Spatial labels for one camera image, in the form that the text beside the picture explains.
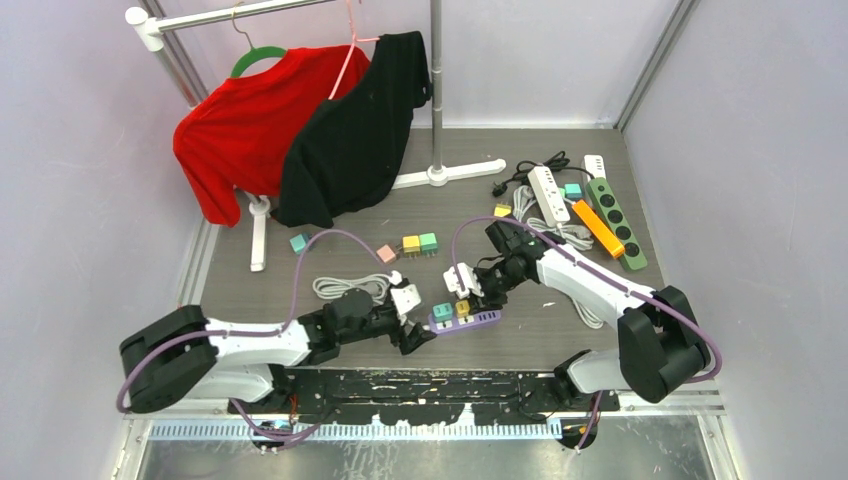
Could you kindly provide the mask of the purple power strip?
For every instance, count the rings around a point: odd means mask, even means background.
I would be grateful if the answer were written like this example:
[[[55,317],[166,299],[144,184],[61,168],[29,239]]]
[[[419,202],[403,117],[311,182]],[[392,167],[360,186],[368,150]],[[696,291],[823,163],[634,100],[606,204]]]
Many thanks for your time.
[[[500,321],[501,312],[499,310],[483,311],[463,317],[454,316],[444,321],[437,321],[432,313],[428,315],[429,328],[436,335],[455,335],[496,325]]]

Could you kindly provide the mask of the brown plug adapter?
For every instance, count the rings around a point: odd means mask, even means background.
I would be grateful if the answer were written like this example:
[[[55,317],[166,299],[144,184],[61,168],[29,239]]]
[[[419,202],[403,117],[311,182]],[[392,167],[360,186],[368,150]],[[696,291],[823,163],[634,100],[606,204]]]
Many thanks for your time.
[[[398,253],[395,248],[389,244],[384,244],[376,250],[376,255],[381,262],[386,265],[392,264],[398,259]]]

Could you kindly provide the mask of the yellow plug adapter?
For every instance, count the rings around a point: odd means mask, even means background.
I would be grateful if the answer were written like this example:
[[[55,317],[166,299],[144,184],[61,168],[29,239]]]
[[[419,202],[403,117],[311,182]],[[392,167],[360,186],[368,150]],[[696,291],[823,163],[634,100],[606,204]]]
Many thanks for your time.
[[[513,209],[511,205],[498,203],[494,207],[493,215],[495,217],[504,218],[510,216],[512,211]]]

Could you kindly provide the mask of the green adapter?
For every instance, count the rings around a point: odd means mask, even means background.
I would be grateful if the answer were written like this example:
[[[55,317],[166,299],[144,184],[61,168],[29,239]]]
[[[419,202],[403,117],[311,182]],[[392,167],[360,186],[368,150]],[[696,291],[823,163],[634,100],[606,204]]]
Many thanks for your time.
[[[427,232],[418,236],[420,252],[423,255],[435,255],[439,250],[439,243],[435,233]]]

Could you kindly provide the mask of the white power strip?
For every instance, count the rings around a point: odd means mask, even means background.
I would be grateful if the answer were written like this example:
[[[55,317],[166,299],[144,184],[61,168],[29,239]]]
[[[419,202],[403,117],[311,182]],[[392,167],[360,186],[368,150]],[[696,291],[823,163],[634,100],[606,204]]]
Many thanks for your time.
[[[546,225],[558,227],[568,223],[571,217],[552,171],[546,166],[535,166],[527,179]]]
[[[605,162],[601,155],[585,155],[583,157],[581,166],[582,169],[585,170],[584,176],[587,181],[596,178],[606,178]]]

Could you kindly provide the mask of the orange power strip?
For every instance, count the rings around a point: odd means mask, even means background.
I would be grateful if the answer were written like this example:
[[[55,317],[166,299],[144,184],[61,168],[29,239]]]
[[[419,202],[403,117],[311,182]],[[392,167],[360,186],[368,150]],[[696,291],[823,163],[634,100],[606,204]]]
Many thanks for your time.
[[[584,200],[573,202],[571,206],[572,211],[613,258],[618,259],[625,253],[623,243]]]

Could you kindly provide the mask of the teal plug adapter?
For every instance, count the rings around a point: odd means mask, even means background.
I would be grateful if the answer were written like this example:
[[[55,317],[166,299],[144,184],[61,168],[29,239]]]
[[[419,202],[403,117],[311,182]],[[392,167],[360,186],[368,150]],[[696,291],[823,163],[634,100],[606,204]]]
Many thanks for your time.
[[[567,183],[563,186],[563,195],[568,200],[578,201],[584,197],[583,188],[578,183]]]

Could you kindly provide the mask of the green power strip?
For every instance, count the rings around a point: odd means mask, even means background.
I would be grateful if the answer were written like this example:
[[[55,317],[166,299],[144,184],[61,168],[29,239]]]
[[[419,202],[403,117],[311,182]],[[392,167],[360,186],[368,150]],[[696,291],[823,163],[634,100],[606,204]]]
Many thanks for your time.
[[[608,181],[602,177],[591,179],[587,183],[586,193],[596,214],[622,243],[624,253],[618,259],[624,269],[630,272],[645,269],[648,265],[647,257]]]

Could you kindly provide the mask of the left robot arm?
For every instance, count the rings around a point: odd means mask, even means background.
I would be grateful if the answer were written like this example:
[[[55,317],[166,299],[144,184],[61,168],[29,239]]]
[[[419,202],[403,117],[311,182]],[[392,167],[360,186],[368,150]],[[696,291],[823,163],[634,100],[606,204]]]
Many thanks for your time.
[[[413,284],[390,289],[381,304],[352,288],[279,326],[224,322],[198,305],[180,307],[120,343],[125,382],[117,409],[148,414],[185,400],[234,398],[280,412],[292,397],[288,368],[328,362],[344,345],[382,336],[403,355],[435,339],[406,321],[420,303]]]

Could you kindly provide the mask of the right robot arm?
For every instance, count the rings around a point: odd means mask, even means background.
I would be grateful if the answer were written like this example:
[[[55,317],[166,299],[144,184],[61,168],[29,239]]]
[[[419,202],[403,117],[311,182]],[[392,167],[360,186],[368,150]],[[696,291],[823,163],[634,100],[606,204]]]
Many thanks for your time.
[[[718,368],[710,342],[697,325],[686,295],[619,276],[586,258],[550,232],[515,220],[495,220],[485,230],[498,254],[490,267],[456,262],[446,284],[476,309],[500,310],[508,293],[526,281],[562,293],[587,308],[617,335],[604,351],[583,350],[553,370],[558,403],[577,411],[595,393],[630,390],[658,403],[683,384]]]

